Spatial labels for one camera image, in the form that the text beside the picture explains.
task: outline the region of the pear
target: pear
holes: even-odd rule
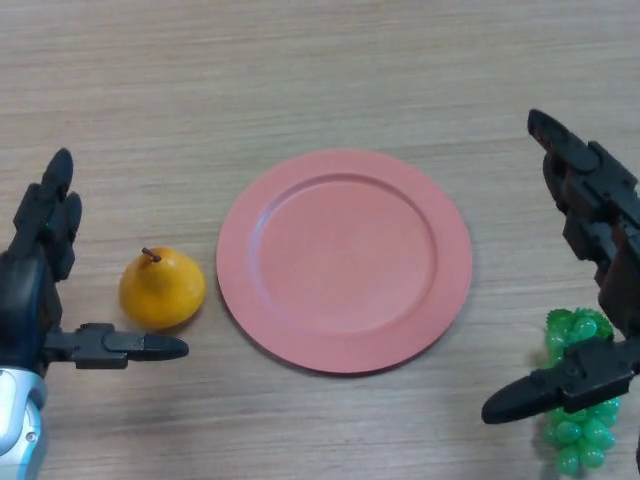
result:
[[[120,306],[142,328],[165,330],[192,318],[205,291],[204,274],[192,258],[171,248],[143,248],[120,279]]]

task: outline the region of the plastic grapes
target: plastic grapes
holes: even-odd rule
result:
[[[545,344],[552,367],[562,359],[565,347],[595,335],[613,335],[613,327],[601,313],[579,308],[552,310],[547,316]],[[547,414],[544,440],[558,451],[556,469],[561,475],[575,475],[581,468],[600,468],[616,439],[610,428],[618,421],[620,399],[569,414],[556,409]]]

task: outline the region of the pink plate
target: pink plate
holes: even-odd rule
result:
[[[242,329],[287,362],[367,373],[417,355],[451,325],[471,242],[451,199],[381,153],[288,160],[237,200],[216,255]]]

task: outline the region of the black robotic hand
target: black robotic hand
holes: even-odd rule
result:
[[[585,144],[549,115],[531,110],[529,134],[546,150],[542,171],[566,217],[563,236],[579,260],[596,265],[598,302],[624,340],[574,344],[552,369],[536,370],[495,393],[487,424],[562,407],[567,412],[626,394],[640,372],[640,200],[637,179],[596,142]],[[640,450],[636,458],[640,472]]]
[[[56,284],[67,279],[73,243],[82,217],[80,197],[69,193],[73,160],[60,150],[42,181],[29,186],[14,218],[16,234],[0,253],[0,366],[44,377],[51,362],[77,368],[126,368],[128,360],[184,357],[189,348],[166,335],[116,332],[110,324],[61,329],[62,306]]]

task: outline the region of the wooden table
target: wooden table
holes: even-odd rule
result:
[[[117,282],[142,246],[182,249],[210,282],[181,334],[188,358],[51,369],[41,478],[552,479],[533,420],[480,420],[532,368],[549,309],[597,306],[526,118],[540,108],[640,173],[639,24],[637,0],[2,0],[2,245],[65,146],[85,204],[60,286],[66,328],[131,328]],[[215,288],[239,193],[285,158],[341,146],[424,170],[459,204],[475,254],[446,337],[358,380],[266,359]],[[602,478],[637,475],[640,395],[622,404]]]

